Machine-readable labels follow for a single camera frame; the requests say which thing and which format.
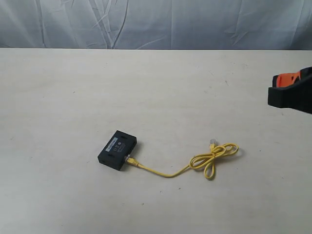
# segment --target white fabric backdrop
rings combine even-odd
[[[312,0],[0,0],[0,47],[312,49]]]

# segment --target black and orange handle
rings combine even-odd
[[[268,104],[312,114],[312,67],[274,76]]]

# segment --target white label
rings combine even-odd
[[[114,139],[112,140],[112,142],[107,146],[106,150],[107,152],[109,152],[111,150],[111,148],[114,146],[114,144],[116,143],[116,141],[118,140],[117,137],[114,137]]]

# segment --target white table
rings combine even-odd
[[[312,228],[312,116],[267,105],[309,51],[0,49],[1,234],[267,234]],[[165,173],[234,142],[216,178],[97,156],[116,130]]]

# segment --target yellow cable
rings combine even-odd
[[[176,177],[179,174],[187,171],[188,169],[194,170],[201,170],[204,169],[204,176],[208,180],[212,180],[215,176],[215,160],[221,157],[228,157],[234,155],[238,151],[238,145],[234,143],[226,143],[223,145],[216,145],[216,140],[212,139],[210,141],[210,152],[207,154],[196,155],[191,158],[188,165],[183,167],[180,171],[174,174],[164,174],[161,172],[157,172],[151,168],[145,167],[136,161],[134,158],[129,157],[126,162],[130,165],[145,169],[146,171],[152,172],[156,175],[165,177],[165,178],[172,178]]]

